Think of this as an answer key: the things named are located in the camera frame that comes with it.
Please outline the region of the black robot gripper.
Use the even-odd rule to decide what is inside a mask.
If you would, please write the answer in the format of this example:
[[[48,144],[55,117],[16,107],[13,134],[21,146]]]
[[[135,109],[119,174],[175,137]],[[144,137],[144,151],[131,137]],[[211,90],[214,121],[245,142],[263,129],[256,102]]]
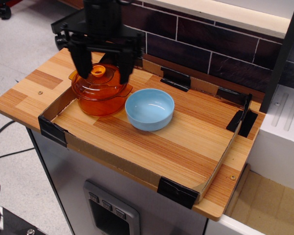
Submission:
[[[77,25],[67,46],[78,74],[87,79],[92,70],[91,52],[111,53],[117,57],[120,84],[133,72],[135,58],[143,54],[145,33],[123,24],[122,8],[133,1],[85,0],[85,20]]]

